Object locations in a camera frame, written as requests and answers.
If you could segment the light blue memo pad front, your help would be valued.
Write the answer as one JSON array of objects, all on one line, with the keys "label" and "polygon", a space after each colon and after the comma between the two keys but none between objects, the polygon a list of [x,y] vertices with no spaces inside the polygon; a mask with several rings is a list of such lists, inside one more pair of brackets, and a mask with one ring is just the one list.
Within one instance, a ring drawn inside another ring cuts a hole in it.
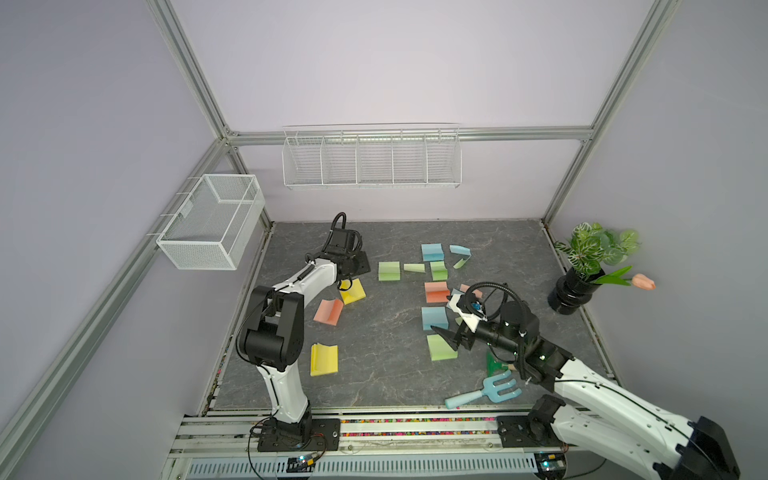
[{"label": "light blue memo pad front", "polygon": [[433,327],[448,329],[449,321],[446,309],[440,307],[422,307],[421,308],[422,328],[424,331],[431,331]]}]

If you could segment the light blue memo pad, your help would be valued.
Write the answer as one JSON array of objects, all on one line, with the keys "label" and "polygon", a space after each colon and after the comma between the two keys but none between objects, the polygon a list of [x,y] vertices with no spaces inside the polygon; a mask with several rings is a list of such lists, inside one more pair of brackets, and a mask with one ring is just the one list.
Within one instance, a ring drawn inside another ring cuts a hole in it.
[{"label": "light blue memo pad", "polygon": [[424,262],[443,261],[445,258],[442,245],[440,243],[422,244],[422,260]]},{"label": "light blue memo pad", "polygon": [[449,321],[446,309],[440,307],[422,307],[421,308],[422,328],[424,331],[431,331],[433,327],[448,329]]}]

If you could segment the salmon memo pad front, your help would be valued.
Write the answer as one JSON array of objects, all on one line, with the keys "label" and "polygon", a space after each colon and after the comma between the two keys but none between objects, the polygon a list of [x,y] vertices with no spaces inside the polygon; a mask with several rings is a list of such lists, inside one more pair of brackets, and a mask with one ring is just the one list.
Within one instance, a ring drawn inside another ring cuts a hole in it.
[{"label": "salmon memo pad front", "polygon": [[451,290],[448,288],[446,281],[426,282],[424,289],[428,304],[446,303],[451,296]]}]

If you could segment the light green memo pad small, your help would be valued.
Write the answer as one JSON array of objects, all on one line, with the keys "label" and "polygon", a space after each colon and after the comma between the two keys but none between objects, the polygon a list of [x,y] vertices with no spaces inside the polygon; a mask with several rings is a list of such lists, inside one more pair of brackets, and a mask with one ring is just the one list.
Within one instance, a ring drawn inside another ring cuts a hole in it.
[{"label": "light green memo pad small", "polygon": [[448,269],[442,260],[432,261],[430,271],[434,282],[445,281],[448,278]]}]

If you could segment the red memo pad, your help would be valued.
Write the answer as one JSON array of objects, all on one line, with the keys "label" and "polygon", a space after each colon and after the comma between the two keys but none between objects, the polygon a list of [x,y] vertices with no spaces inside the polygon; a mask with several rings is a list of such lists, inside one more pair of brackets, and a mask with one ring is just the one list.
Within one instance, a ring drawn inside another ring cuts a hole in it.
[{"label": "red memo pad", "polygon": [[339,299],[322,300],[313,317],[315,322],[336,326],[341,316],[344,303]]}]

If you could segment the torn light blue page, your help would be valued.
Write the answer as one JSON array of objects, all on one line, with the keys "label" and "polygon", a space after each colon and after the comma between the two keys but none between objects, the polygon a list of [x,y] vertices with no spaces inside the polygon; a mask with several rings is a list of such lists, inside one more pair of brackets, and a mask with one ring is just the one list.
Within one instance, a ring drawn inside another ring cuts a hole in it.
[{"label": "torn light blue page", "polygon": [[466,257],[470,257],[472,255],[471,250],[469,248],[461,246],[461,245],[453,245],[453,244],[451,244],[449,246],[449,249],[450,249],[450,251],[453,254],[456,254],[456,255],[461,255],[461,256],[466,256]]}]

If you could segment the light green memo pad front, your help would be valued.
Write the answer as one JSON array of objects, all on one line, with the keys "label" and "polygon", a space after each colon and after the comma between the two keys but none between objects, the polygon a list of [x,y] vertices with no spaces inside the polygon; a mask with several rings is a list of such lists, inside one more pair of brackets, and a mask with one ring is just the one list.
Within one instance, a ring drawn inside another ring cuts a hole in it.
[{"label": "light green memo pad front", "polygon": [[380,262],[378,264],[378,279],[381,282],[399,281],[401,267],[397,261]]}]

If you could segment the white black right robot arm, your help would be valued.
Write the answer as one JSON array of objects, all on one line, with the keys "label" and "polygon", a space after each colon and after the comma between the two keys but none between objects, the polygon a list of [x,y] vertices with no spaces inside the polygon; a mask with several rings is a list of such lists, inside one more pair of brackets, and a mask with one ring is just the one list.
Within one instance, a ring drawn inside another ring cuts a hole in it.
[{"label": "white black right robot arm", "polygon": [[459,325],[435,328],[453,349],[478,341],[511,354],[520,379],[546,393],[528,414],[534,436],[551,432],[643,479],[737,479],[741,475],[724,429],[658,407],[609,381],[539,333],[539,320],[520,300],[487,316],[472,293],[453,295],[448,308]]}]

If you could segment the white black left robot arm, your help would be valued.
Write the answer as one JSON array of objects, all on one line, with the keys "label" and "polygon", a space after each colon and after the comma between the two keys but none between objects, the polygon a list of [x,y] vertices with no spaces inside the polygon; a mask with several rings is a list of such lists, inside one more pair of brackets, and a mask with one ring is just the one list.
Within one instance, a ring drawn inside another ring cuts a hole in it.
[{"label": "white black left robot arm", "polygon": [[236,347],[259,369],[278,430],[306,436],[311,424],[310,402],[296,367],[304,344],[305,307],[326,288],[351,283],[370,271],[362,235],[347,227],[347,214],[340,212],[320,251],[307,255],[302,269],[273,286],[251,290]]}]

